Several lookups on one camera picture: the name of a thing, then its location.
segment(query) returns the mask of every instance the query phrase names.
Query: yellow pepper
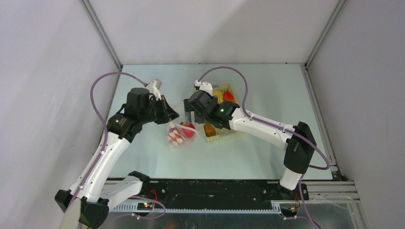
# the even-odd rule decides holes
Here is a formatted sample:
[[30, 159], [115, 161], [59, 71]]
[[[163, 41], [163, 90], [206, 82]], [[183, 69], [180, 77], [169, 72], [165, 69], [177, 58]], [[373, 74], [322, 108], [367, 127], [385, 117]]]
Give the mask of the yellow pepper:
[[213, 96], [217, 96], [218, 97], [218, 104], [222, 103], [224, 101], [224, 97], [222, 95], [222, 92], [219, 90], [215, 90], [213, 91]]

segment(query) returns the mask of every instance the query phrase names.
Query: yellow fruit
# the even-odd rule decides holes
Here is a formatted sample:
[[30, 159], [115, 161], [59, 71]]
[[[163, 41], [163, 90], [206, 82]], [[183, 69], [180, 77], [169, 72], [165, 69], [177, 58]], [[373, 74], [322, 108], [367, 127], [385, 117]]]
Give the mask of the yellow fruit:
[[204, 125], [204, 132], [205, 132], [205, 136], [207, 137], [212, 137], [216, 135], [216, 131], [213, 127], [213, 125], [206, 123]]
[[222, 92], [219, 90], [215, 90], [213, 91], [213, 96], [217, 96], [218, 97], [218, 104], [222, 103], [224, 101], [224, 97], [222, 95]]

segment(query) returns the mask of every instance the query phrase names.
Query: toy fruit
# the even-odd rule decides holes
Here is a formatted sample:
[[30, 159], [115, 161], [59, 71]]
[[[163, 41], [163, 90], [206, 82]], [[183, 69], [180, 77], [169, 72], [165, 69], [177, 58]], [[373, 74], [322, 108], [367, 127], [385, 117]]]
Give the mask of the toy fruit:
[[[195, 130], [195, 126], [193, 124], [185, 124], [185, 123], [181, 122], [180, 125], [188, 127], [188, 128], [192, 128]], [[182, 129], [182, 131], [186, 138], [192, 138], [194, 136], [194, 131], [192, 131], [192, 130]]]
[[229, 91], [224, 92], [224, 100], [234, 103], [235, 99]]
[[178, 131], [176, 129], [167, 134], [167, 140], [171, 143], [171, 147], [178, 146], [179, 144], [183, 143], [183, 137], [178, 134]]
[[222, 96], [222, 92], [219, 90], [213, 91], [213, 96], [218, 97], [218, 104], [222, 103], [224, 101], [224, 97]]
[[207, 137], [212, 137], [216, 135], [216, 131], [213, 127], [213, 125], [206, 123], [204, 125], [204, 132], [205, 132], [205, 136]]
[[169, 133], [174, 133], [174, 134], [178, 135], [179, 134], [179, 129], [177, 129], [176, 127], [175, 128], [170, 128]]

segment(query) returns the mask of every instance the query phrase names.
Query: metal frame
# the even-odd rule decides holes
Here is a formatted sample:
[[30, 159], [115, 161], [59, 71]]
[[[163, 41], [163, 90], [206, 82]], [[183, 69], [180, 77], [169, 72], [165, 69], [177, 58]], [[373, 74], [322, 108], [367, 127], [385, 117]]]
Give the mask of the metal frame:
[[345, 6], [346, 2], [347, 2], [347, 0], [339, 0], [338, 4], [336, 4], [336, 7], [333, 10], [332, 15], [329, 17], [329, 20], [325, 25], [325, 28], [323, 28], [322, 33], [320, 34], [317, 42], [315, 43], [314, 48], [312, 49], [311, 53], [309, 54], [309, 57], [308, 57], [307, 61], [305, 62], [305, 66], [309, 67], [312, 64], [316, 54], [318, 53], [318, 51], [321, 48], [323, 42], [325, 41], [326, 37], [330, 33], [330, 30], [332, 29], [332, 26], [334, 25], [336, 19], [340, 15], [340, 13], [341, 13], [343, 7]]
[[[126, 201], [118, 204], [115, 208], [111, 210], [111, 212], [142, 212], [148, 213], [150, 210], [138, 210], [138, 203], [141, 203], [141, 200], [132, 200], [127, 199]], [[199, 210], [190, 210], [190, 209], [166, 209], [167, 213], [209, 213], [209, 214], [218, 214], [218, 213], [235, 213], [235, 214], [280, 214], [281, 207], [280, 204], [273, 203], [273, 208], [269, 210], [251, 210], [251, 211], [240, 211], [240, 210], [206, 210], [206, 209], [199, 209]], [[163, 212], [163, 209], [154, 209], [153, 212]]]
[[101, 42], [104, 44], [105, 48], [107, 49], [108, 54], [112, 58], [114, 64], [116, 65], [119, 71], [122, 70], [122, 64], [119, 61], [117, 53], [115, 52], [113, 45], [111, 44], [110, 39], [108, 38], [106, 31], [104, 30], [103, 26], [101, 25], [100, 20], [97, 17], [96, 12], [93, 9], [93, 6], [90, 3], [90, 0], [80, 0], [82, 3], [83, 8], [85, 9], [91, 23], [94, 26], [98, 36], [100, 37]]
[[[109, 40], [100, 20], [97, 17], [95, 10], [93, 9], [90, 0], [80, 0], [83, 5], [84, 10], [86, 11], [91, 23], [93, 24], [97, 34], [99, 35], [102, 43], [104, 44], [108, 54], [113, 60], [114, 64], [119, 71], [122, 70], [122, 63], [119, 60], [116, 52], [114, 51], [113, 45]], [[327, 125], [324, 119], [324, 115], [321, 110], [321, 105], [314, 88], [314, 83], [311, 79], [308, 68], [311, 66], [314, 61], [319, 49], [322, 47], [325, 42], [326, 37], [330, 33], [336, 19], [342, 12], [343, 7], [345, 6], [347, 0], [339, 0], [335, 9], [333, 10], [328, 22], [326, 23], [322, 33], [320, 34], [318, 40], [316, 41], [315, 46], [313, 47], [308, 59], [305, 63], [301, 63], [302, 74], [304, 77], [305, 84], [307, 86], [308, 94], [311, 100], [312, 108], [315, 113], [315, 117], [318, 123], [318, 127], [321, 131], [321, 137], [325, 144], [326, 150], [329, 154], [329, 160], [331, 164], [331, 171], [334, 176], [334, 180], [341, 180], [343, 173], [339, 168], [339, 157], [336, 156], [336, 153], [333, 149], [332, 142], [330, 140], [330, 134], [327, 129]], [[108, 180], [105, 183], [105, 186], [112, 185], [117, 181]], [[350, 217], [352, 220], [353, 227], [355, 229], [368, 229], [369, 225], [367, 223], [364, 211], [362, 209], [360, 198], [357, 193], [357, 189], [352, 181], [304, 181], [308, 187], [309, 191], [309, 200], [306, 201], [308, 204], [347, 204]], [[292, 201], [272, 201], [276, 206], [284, 203], [292, 203]], [[132, 203], [123, 202], [123, 207], [119, 211], [130, 212], [131, 208], [125, 209], [125, 206], [131, 206]]]

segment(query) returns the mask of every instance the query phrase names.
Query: white table surface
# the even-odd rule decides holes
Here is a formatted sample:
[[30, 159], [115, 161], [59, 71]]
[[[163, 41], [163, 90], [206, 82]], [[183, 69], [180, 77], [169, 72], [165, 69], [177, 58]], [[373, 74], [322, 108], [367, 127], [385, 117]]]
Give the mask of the white table surface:
[[[124, 65], [123, 72], [145, 82], [159, 78], [160, 93], [175, 106], [193, 92], [193, 83], [205, 71], [219, 65]], [[258, 115], [296, 125], [307, 123], [314, 138], [325, 153], [320, 131], [309, 100], [299, 64], [229, 64], [247, 78], [249, 94], [246, 108]], [[239, 101], [244, 95], [241, 77], [228, 69], [215, 70], [203, 81], [212, 84], [230, 83]], [[111, 105], [109, 117], [126, 102], [133, 87], [142, 87], [134, 79], [122, 75]], [[203, 130], [196, 140], [181, 149], [171, 149], [166, 140], [165, 125], [149, 123], [135, 137], [117, 161], [109, 177], [125, 177], [136, 170], [152, 178], [195, 179], [280, 179], [284, 171], [284, 153], [269, 142], [243, 134], [231, 139], [206, 143]], [[325, 162], [315, 152], [312, 165]], [[332, 179], [330, 170], [309, 168], [304, 179]]]

